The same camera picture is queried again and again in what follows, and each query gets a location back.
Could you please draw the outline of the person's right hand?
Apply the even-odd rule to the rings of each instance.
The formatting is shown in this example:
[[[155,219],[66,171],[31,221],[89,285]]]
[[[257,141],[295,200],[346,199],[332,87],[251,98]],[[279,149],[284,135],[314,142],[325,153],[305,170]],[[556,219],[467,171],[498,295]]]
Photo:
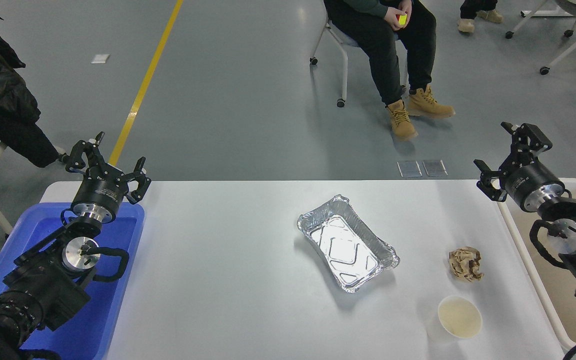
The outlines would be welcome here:
[[[407,13],[397,7],[387,7],[386,14],[384,16],[384,20],[395,29],[403,28],[406,24],[406,20],[401,23],[401,18],[406,18]]]

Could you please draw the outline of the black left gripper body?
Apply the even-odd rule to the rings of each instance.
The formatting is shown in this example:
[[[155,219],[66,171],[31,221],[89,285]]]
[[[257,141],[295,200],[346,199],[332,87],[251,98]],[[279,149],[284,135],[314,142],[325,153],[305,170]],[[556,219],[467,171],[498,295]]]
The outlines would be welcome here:
[[[128,189],[128,182],[121,178],[83,173],[71,210],[76,215],[116,215]]]

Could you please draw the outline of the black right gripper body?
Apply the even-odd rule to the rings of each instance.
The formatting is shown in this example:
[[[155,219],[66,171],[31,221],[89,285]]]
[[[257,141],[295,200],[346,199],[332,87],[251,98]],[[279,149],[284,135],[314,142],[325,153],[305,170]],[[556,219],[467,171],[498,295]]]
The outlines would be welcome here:
[[[516,161],[503,162],[499,171],[500,202],[510,196],[520,208],[540,208],[562,196],[562,182],[537,159],[522,166]]]

